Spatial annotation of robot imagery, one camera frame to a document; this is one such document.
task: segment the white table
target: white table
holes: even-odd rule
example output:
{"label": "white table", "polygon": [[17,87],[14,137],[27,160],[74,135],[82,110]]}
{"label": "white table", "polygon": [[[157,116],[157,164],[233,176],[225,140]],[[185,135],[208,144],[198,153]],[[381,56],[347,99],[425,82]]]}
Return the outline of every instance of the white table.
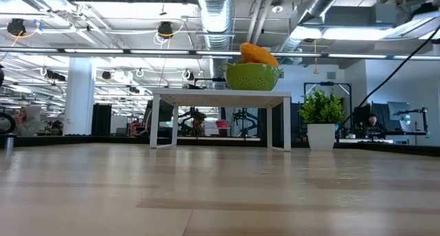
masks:
{"label": "white table", "polygon": [[158,148],[157,130],[159,125],[159,101],[174,106],[173,138],[171,145],[177,144],[177,130],[179,125],[179,106],[204,107],[236,107],[236,108],[266,108],[267,109],[267,147],[272,145],[272,108],[283,104],[284,148],[290,151],[290,103],[289,92],[262,92],[262,91],[232,91],[232,90],[204,90],[204,89],[169,89],[156,88],[153,92],[153,111],[151,118],[150,148]]}

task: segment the green colander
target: green colander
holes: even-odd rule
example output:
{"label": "green colander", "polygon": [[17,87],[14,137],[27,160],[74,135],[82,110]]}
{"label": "green colander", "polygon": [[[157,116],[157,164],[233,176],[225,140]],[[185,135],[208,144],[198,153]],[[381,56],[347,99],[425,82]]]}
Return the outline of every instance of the green colander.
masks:
{"label": "green colander", "polygon": [[229,88],[237,90],[271,91],[280,76],[277,67],[261,63],[225,63],[219,69],[225,72]]}

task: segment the potted plant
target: potted plant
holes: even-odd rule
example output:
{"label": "potted plant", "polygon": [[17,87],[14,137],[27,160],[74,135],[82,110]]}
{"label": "potted plant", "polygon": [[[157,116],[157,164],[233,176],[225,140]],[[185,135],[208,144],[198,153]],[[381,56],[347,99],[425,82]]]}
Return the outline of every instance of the potted plant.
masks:
{"label": "potted plant", "polygon": [[196,136],[201,135],[201,125],[204,123],[205,119],[206,114],[201,113],[198,109],[196,109],[192,114],[192,127],[195,131]]}
{"label": "potted plant", "polygon": [[322,90],[304,96],[305,104],[300,109],[301,118],[307,123],[307,137],[311,150],[331,151],[335,142],[335,124],[344,119],[340,98],[332,90],[325,96]]}

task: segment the table top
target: table top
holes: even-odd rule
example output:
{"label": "table top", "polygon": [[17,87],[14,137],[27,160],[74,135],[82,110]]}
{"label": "table top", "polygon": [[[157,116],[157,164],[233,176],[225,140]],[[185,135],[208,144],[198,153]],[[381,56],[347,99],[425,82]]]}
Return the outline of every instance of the table top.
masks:
{"label": "table top", "polygon": [[152,92],[172,105],[207,107],[267,108],[292,97],[290,92],[268,91],[156,88]]}

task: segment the wooden floor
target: wooden floor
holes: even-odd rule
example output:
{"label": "wooden floor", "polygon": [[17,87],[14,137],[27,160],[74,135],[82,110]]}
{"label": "wooden floor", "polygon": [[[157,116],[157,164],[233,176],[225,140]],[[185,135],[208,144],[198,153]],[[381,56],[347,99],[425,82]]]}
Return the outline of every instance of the wooden floor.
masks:
{"label": "wooden floor", "polygon": [[440,235],[440,158],[82,144],[0,153],[0,235]]}

